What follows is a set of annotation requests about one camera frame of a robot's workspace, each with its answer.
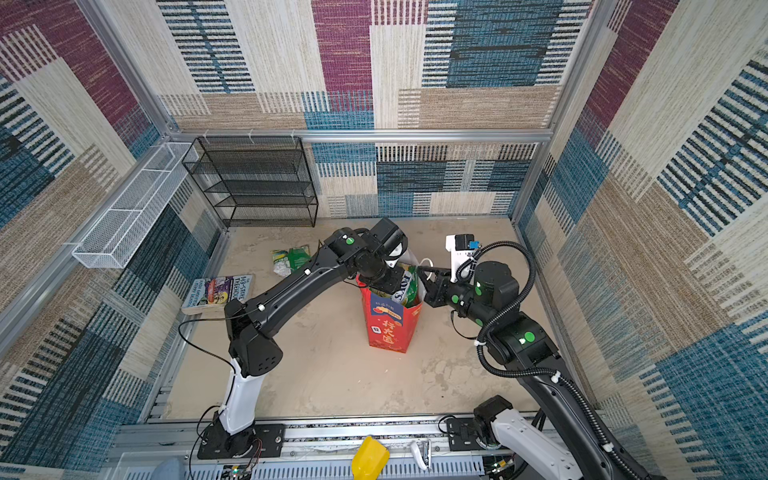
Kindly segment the green white Fox's candy bag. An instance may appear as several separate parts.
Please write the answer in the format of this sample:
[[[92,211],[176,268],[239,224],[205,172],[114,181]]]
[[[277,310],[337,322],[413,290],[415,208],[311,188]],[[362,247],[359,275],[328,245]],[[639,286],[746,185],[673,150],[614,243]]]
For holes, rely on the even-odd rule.
[[[419,279],[416,268],[413,265],[401,266],[403,276],[398,289],[391,295],[391,299],[405,308],[411,308],[419,300]]]

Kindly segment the red paper gift bag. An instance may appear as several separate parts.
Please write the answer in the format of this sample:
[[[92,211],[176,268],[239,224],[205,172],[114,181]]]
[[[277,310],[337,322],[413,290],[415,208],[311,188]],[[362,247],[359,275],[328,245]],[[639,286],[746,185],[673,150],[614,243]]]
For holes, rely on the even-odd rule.
[[[400,267],[403,264],[413,265],[417,273],[420,262],[408,250],[397,262]],[[411,308],[405,308],[396,303],[391,299],[390,294],[369,288],[359,281],[359,277],[356,277],[355,281],[362,289],[362,305],[369,345],[384,350],[406,353],[424,305],[425,288],[420,279],[419,300]]]

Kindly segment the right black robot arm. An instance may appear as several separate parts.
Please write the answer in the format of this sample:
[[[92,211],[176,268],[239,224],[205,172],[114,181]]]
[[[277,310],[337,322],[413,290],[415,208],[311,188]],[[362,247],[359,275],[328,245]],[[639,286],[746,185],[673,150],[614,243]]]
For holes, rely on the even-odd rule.
[[[474,342],[481,366],[514,379],[537,402],[562,442],[527,427],[521,414],[501,396],[474,411],[479,441],[518,454],[546,479],[650,479],[621,445],[571,379],[546,331],[521,311],[532,285],[520,285],[503,263],[481,263],[470,278],[448,269],[421,267],[425,302],[447,306],[481,327]]]

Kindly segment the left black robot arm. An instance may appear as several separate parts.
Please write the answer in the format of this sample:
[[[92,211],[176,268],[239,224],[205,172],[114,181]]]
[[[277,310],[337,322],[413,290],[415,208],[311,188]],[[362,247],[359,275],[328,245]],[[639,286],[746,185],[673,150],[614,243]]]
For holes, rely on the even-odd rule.
[[[392,293],[404,270],[397,260],[408,250],[405,233],[384,218],[371,228],[336,230],[307,264],[262,294],[225,306],[229,339],[230,387],[214,426],[235,437],[255,421],[255,405],[267,373],[283,352],[275,336],[295,314],[332,286],[360,278],[364,284]]]

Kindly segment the green snack bag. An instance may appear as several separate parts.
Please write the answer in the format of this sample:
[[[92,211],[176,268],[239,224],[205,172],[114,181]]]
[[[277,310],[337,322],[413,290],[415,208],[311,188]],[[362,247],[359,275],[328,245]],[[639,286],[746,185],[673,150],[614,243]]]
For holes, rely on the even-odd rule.
[[[311,251],[308,245],[293,247],[288,250],[273,250],[273,272],[280,277],[287,277],[296,270],[300,270],[311,259]]]

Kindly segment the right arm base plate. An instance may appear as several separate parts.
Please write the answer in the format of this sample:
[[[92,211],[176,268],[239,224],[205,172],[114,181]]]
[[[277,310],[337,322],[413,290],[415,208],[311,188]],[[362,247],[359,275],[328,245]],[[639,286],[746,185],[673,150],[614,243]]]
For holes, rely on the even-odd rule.
[[[449,415],[439,421],[439,427],[447,436],[449,450],[452,452],[484,449],[478,442],[479,434],[472,417]]]

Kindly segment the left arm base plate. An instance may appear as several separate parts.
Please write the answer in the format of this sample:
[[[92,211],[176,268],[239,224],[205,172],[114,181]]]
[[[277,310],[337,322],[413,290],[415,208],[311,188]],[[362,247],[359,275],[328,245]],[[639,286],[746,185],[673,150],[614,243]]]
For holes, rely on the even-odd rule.
[[[230,434],[216,421],[203,431],[196,457],[199,460],[277,458],[282,452],[285,430],[285,424],[253,424]]]

